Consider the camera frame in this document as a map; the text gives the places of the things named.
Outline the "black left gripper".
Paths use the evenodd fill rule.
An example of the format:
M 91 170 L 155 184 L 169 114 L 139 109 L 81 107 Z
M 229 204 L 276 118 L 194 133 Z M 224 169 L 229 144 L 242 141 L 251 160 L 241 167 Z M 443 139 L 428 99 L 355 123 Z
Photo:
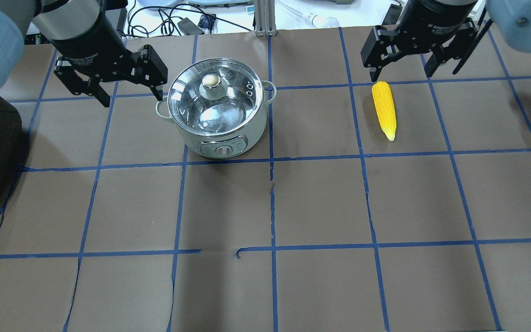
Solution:
M 126 0 L 44 0 L 32 23 L 61 56 L 53 73 L 73 95 L 94 97 L 103 107 L 110 96 L 100 82 L 128 82 L 146 86 L 157 101 L 164 98 L 168 67 L 151 45 L 126 50 L 105 12 L 127 6 Z

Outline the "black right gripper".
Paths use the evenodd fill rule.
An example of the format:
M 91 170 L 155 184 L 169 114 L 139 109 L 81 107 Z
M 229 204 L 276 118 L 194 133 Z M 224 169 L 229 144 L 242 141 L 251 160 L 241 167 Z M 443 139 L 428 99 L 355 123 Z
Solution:
M 450 59 L 462 59 L 478 33 L 473 21 L 465 21 L 476 3 L 476 0 L 407 1 L 395 30 L 375 26 L 363 44 L 361 61 L 369 70 L 371 82 L 378 81 L 384 67 L 402 59 L 405 49 L 431 49 L 432 55 L 424 66 L 426 77 L 432 77 Z M 440 45 L 452 37 L 448 46 Z

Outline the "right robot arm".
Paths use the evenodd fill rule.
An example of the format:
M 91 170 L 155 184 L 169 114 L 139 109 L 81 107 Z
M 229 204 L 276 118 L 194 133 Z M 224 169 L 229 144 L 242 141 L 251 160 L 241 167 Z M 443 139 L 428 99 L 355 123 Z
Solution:
M 363 44 L 360 56 L 371 81 L 390 63 L 415 54 L 431 55 L 427 77 L 451 59 L 458 61 L 457 74 L 493 24 L 508 46 L 531 53 L 531 0 L 487 0 L 478 21 L 470 17 L 475 5 L 474 0 L 409 0 L 395 29 L 377 25 Z

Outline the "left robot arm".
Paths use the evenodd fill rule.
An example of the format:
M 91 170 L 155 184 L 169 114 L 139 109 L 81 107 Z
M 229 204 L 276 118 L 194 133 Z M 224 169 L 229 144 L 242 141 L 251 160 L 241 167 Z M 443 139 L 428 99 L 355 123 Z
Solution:
M 128 81 L 164 97 L 168 68 L 150 45 L 127 50 L 106 17 L 105 0 L 0 0 L 0 88 L 20 61 L 30 25 L 57 49 L 53 70 L 73 95 L 110 106 L 101 82 Z

